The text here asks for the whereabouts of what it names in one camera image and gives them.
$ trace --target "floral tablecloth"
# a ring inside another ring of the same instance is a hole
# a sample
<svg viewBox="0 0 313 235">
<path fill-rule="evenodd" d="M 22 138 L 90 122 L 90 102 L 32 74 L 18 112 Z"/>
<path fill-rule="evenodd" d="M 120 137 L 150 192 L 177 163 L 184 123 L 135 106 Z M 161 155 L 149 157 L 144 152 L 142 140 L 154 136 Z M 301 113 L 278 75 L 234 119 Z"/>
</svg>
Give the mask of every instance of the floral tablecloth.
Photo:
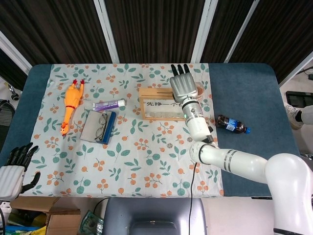
<svg viewBox="0 0 313 235">
<path fill-rule="evenodd" d="M 201 106 L 217 141 L 208 65 L 188 66 L 194 80 L 204 86 Z M 138 101 L 140 87 L 169 88 L 171 76 L 170 64 L 52 65 L 31 140 L 39 150 L 24 182 L 37 171 L 41 177 L 24 195 L 190 197 L 193 140 L 185 123 L 142 120 Z M 85 80 L 84 95 L 62 137 L 64 95 L 73 79 Z M 92 103 L 122 98 L 127 105 L 113 109 L 117 119 L 109 144 L 80 140 Z M 223 195 L 219 168 L 197 164 L 195 172 L 195 197 Z"/>
</svg>

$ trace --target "white sneaker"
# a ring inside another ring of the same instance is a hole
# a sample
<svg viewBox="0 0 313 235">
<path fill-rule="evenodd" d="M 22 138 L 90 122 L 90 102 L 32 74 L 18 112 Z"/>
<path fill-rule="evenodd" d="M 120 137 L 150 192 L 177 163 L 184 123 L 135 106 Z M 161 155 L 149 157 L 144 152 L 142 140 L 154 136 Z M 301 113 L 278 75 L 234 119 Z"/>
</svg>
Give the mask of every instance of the white sneaker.
<svg viewBox="0 0 313 235">
<path fill-rule="evenodd" d="M 284 102 L 284 105 L 285 105 L 285 109 L 286 109 L 286 112 L 287 112 L 289 123 L 290 123 L 292 129 L 299 130 L 303 126 L 303 122 L 296 121 L 295 116 L 297 115 L 297 113 L 301 109 L 295 108 L 295 107 L 291 106 L 290 104 L 288 104 L 286 102 Z"/>
</svg>

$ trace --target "rubber chicken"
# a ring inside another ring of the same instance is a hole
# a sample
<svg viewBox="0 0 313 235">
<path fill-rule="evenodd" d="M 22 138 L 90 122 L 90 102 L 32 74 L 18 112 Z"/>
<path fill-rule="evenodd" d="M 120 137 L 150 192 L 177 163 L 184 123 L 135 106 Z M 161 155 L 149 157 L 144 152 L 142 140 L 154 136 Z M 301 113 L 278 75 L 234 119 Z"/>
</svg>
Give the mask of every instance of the rubber chicken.
<svg viewBox="0 0 313 235">
<path fill-rule="evenodd" d="M 61 125 L 61 134 L 62 136 L 66 135 L 68 132 L 68 122 L 70 120 L 70 117 L 74 110 L 77 108 L 80 98 L 83 95 L 84 92 L 84 83 L 85 81 L 82 79 L 80 82 L 80 88 L 75 88 L 75 85 L 77 83 L 77 80 L 75 79 L 72 83 L 72 85 L 67 89 L 67 92 L 65 93 L 65 116 L 64 121 Z"/>
</svg>

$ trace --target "eyeglasses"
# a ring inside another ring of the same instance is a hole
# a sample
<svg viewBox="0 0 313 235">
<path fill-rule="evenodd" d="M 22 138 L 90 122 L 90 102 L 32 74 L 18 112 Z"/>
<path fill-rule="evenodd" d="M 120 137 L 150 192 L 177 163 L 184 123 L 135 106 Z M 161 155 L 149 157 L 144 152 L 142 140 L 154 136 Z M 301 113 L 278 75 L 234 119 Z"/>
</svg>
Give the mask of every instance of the eyeglasses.
<svg viewBox="0 0 313 235">
<path fill-rule="evenodd" d="M 106 129 L 107 119 L 108 119 L 107 114 L 102 114 L 101 117 L 99 118 L 99 124 L 102 126 L 98 128 L 98 130 L 96 131 L 96 138 L 94 138 L 95 140 L 99 139 L 99 141 L 101 141 L 103 139 L 103 133 L 104 130 Z"/>
</svg>

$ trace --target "robot finger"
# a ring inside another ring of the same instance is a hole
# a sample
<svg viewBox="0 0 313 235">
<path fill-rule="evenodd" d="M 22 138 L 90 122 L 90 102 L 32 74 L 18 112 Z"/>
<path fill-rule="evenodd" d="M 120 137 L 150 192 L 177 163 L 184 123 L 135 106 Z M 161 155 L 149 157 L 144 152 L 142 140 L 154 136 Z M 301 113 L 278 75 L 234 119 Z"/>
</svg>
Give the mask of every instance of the robot finger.
<svg viewBox="0 0 313 235">
<path fill-rule="evenodd" d="M 31 146 L 33 145 L 33 143 L 29 143 L 28 145 L 26 145 L 23 149 L 22 149 L 22 152 L 19 156 L 19 159 L 17 161 L 17 164 L 16 165 L 21 165 L 22 162 L 24 161 L 25 157 L 26 157 L 26 154 L 28 153 L 29 149 L 31 148 Z"/>
<path fill-rule="evenodd" d="M 173 71 L 173 74 L 174 74 L 174 77 L 178 75 L 178 72 L 175 68 L 175 65 L 171 65 L 171 68 L 172 68 L 172 71 Z"/>
<path fill-rule="evenodd" d="M 28 152 L 27 156 L 25 157 L 25 159 L 24 159 L 24 161 L 23 161 L 23 163 L 22 163 L 22 166 L 25 167 L 25 170 L 24 170 L 24 171 L 27 171 L 27 168 L 28 168 L 28 166 L 29 166 L 29 164 L 30 164 L 31 158 L 32 158 L 32 156 L 34 155 L 34 153 L 37 151 L 37 149 L 38 149 L 38 146 L 33 147 L 33 148 Z"/>
<path fill-rule="evenodd" d="M 36 184 L 38 183 L 39 179 L 40 179 L 40 172 L 37 172 L 35 174 L 34 179 L 32 180 L 32 182 L 30 182 L 30 184 L 22 186 L 21 193 L 25 193 L 27 190 L 30 190 L 33 187 L 35 187 Z"/>
<path fill-rule="evenodd" d="M 181 65 L 177 65 L 177 67 L 178 67 L 179 74 L 183 74 L 184 70 L 182 69 L 182 66 Z"/>
<path fill-rule="evenodd" d="M 11 161 L 11 164 L 10 165 L 16 165 L 16 163 L 18 162 L 19 160 L 19 156 L 22 152 L 22 149 L 25 147 L 25 145 L 23 145 L 21 148 L 19 148 L 15 153 L 14 153 L 14 156 L 13 156 L 13 159 Z"/>
<path fill-rule="evenodd" d="M 10 155 L 9 155 L 9 157 L 8 157 L 8 160 L 6 161 L 5 166 L 11 164 L 12 159 L 13 159 L 13 156 L 14 156 L 15 152 L 16 152 L 18 149 L 19 149 L 19 148 L 16 147 L 16 148 L 14 148 L 14 149 L 10 152 Z"/>
<path fill-rule="evenodd" d="M 188 65 L 184 64 L 184 69 L 185 69 L 185 73 L 189 73 L 189 68 L 188 68 Z"/>
</svg>

